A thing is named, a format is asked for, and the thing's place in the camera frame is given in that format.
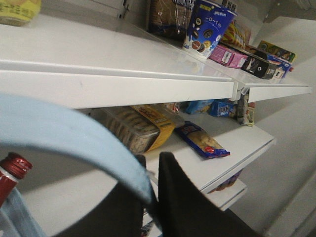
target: yellow package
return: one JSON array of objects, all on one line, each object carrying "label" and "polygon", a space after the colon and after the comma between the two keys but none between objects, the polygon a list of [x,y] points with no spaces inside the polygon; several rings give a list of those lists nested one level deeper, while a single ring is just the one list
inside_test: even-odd
[{"label": "yellow package", "polygon": [[161,146],[170,137],[175,124],[165,115],[154,109],[150,105],[134,105],[131,106],[134,110],[139,112],[141,115],[149,119],[157,128],[160,133],[154,143],[150,146],[147,151],[153,150]]},{"label": "yellow package", "polygon": [[40,12],[41,0],[0,0],[0,23],[23,26]]},{"label": "yellow package", "polygon": [[247,29],[233,21],[225,31],[221,42],[245,49],[245,46],[249,43],[250,34]]}]

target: snack bag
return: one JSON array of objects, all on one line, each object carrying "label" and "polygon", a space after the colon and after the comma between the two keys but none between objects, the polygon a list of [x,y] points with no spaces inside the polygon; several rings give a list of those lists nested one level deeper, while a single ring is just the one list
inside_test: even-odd
[{"label": "snack bag", "polygon": [[229,101],[215,100],[209,114],[214,117],[236,118],[237,105]]},{"label": "snack bag", "polygon": [[195,0],[150,0],[148,31],[183,41]]},{"label": "snack bag", "polygon": [[186,109],[188,114],[199,114],[208,111],[214,100],[196,100],[190,101]]},{"label": "snack bag", "polygon": [[245,49],[249,43],[250,34],[251,32],[246,27],[238,24],[236,20],[234,20],[225,31],[221,42]]},{"label": "snack bag", "polygon": [[190,121],[186,121],[185,125],[176,128],[175,131],[202,157],[217,158],[231,154],[223,149],[206,131]]}]

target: blue cup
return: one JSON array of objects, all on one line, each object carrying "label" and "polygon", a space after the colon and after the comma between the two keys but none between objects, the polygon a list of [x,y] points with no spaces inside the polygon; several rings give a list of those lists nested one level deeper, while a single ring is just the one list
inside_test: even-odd
[{"label": "blue cup", "polygon": [[207,59],[232,22],[236,13],[208,0],[196,0],[183,49]]}]

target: cookie package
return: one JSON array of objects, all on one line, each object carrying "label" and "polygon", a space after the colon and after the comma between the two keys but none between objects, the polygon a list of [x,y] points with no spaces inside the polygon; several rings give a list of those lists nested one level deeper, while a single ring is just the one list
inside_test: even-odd
[{"label": "cookie package", "polygon": [[175,129],[175,132],[204,158],[226,157],[231,154],[206,131],[190,121],[185,121],[182,127]]}]

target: yellow label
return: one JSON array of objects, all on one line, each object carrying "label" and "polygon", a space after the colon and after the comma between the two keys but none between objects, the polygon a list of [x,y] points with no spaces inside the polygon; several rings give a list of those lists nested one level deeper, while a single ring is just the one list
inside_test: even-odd
[{"label": "yellow label", "polygon": [[40,12],[41,0],[0,0],[0,16],[30,21]]},{"label": "yellow label", "polygon": [[153,150],[165,143],[165,141],[170,137],[175,124],[150,105],[135,105],[131,107],[139,112],[141,115],[149,119],[160,130],[157,139],[147,151]]}]

